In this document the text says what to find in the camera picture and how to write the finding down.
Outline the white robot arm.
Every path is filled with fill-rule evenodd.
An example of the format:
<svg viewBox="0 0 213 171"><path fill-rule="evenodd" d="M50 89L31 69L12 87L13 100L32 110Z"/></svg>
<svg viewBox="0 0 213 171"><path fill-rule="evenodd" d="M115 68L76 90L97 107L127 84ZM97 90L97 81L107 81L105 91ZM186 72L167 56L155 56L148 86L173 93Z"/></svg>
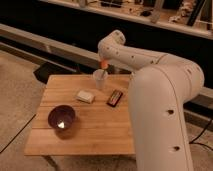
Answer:
<svg viewBox="0 0 213 171"><path fill-rule="evenodd" d="M204 85L201 67L176 55L128 47L115 30L98 43L101 66L110 59L135 70L128 109L138 171L194 171L183 104Z"/></svg>

